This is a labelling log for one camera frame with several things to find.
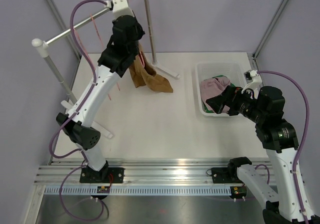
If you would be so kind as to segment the pink hanger of brown top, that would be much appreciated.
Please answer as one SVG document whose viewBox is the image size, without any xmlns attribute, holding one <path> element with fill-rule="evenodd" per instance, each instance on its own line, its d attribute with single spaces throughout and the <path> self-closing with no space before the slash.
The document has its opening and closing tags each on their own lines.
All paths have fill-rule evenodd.
<svg viewBox="0 0 320 224">
<path fill-rule="evenodd" d="M 144 60 L 144 58 L 143 58 L 143 54 L 142 54 L 142 51 L 141 51 L 141 50 L 139 50 L 138 57 L 139 57 L 139 60 L 140 60 L 141 66 L 142 66 L 143 68 L 145 68 L 146 63 L 145 63 L 145 60 Z"/>
</svg>

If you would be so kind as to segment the pink hanger of mauve top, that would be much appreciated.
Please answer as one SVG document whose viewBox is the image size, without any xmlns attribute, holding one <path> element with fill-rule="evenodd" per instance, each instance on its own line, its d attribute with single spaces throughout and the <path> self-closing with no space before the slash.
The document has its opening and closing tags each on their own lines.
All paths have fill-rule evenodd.
<svg viewBox="0 0 320 224">
<path fill-rule="evenodd" d="M 100 34 L 99 34 L 99 30 L 98 30 L 98 28 L 97 28 L 97 25 L 96 25 L 96 23 L 95 23 L 95 20 L 94 20 L 92 14 L 90 14 L 90 18 L 91 18 L 91 21 L 92 21 L 92 23 L 93 23 L 93 25 L 94 25 L 94 28 L 95 28 L 97 37 L 98 37 L 98 39 L 99 39 L 99 42 L 100 42 L 100 44 L 101 44 L 101 50 L 103 51 L 103 50 L 105 49 L 105 45 L 104 45 L 103 40 L 102 40 L 102 38 L 101 38 L 101 36 L 100 36 Z M 120 91 L 120 86 L 119 86 L 118 82 L 116 83 L 116 86 L 117 86 L 118 90 Z M 108 98 L 109 98 L 110 101 L 112 100 L 110 94 L 108 94 Z"/>
</svg>

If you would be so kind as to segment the brown tank top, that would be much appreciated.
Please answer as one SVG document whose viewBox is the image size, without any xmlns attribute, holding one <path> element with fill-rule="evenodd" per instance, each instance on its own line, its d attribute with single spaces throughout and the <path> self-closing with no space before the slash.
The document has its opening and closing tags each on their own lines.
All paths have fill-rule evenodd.
<svg viewBox="0 0 320 224">
<path fill-rule="evenodd" d="M 148 62 L 140 43 L 138 46 L 139 50 L 142 51 L 145 60 L 145 68 L 141 65 L 138 53 L 134 62 L 129 67 L 130 76 L 134 86 L 136 88 L 147 86 L 152 91 L 159 93 L 173 93 L 174 90 L 169 80 L 156 72 L 153 66 Z"/>
</svg>

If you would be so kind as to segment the pink hanger of green top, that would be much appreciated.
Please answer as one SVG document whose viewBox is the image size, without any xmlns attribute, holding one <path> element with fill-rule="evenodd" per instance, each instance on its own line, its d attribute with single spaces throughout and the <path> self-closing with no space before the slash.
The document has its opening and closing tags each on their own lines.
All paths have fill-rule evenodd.
<svg viewBox="0 0 320 224">
<path fill-rule="evenodd" d="M 83 46 L 83 43 L 80 39 L 80 36 L 78 34 L 78 32 L 75 30 L 74 26 L 72 24 L 69 25 L 70 27 L 70 33 L 71 33 L 71 36 L 74 40 L 74 43 L 76 45 L 76 47 L 78 48 L 79 52 L 85 57 L 87 58 L 88 57 L 88 53 L 85 49 L 85 47 Z"/>
</svg>

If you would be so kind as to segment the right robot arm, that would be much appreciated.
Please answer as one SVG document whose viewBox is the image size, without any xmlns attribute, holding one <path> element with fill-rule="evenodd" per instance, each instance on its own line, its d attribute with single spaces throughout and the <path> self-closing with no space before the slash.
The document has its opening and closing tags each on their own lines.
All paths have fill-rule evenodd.
<svg viewBox="0 0 320 224">
<path fill-rule="evenodd" d="M 227 176 L 241 181 L 262 207 L 265 223 L 319 223 L 309 205 L 299 167 L 294 163 L 299 143 L 294 127 L 283 119 L 285 99 L 276 87 L 262 87 L 257 98 L 240 87 L 227 86 L 206 103 L 217 114 L 228 106 L 228 115 L 242 114 L 255 123 L 258 139 L 269 157 L 277 185 L 274 191 L 246 157 L 231 159 Z"/>
</svg>

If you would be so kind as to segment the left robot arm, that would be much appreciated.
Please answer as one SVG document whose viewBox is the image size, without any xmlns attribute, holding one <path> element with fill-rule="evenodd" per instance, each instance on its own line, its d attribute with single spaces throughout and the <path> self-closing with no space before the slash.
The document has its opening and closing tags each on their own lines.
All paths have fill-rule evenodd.
<svg viewBox="0 0 320 224">
<path fill-rule="evenodd" d="M 139 40 L 145 33 L 135 16 L 120 16 L 112 23 L 113 34 L 98 59 L 93 80 L 68 113 L 59 113 L 56 117 L 63 132 L 86 157 L 87 166 L 81 171 L 81 183 L 110 182 L 112 179 L 109 164 L 97 145 L 101 133 L 92 123 L 111 88 L 134 63 L 139 53 Z"/>
</svg>

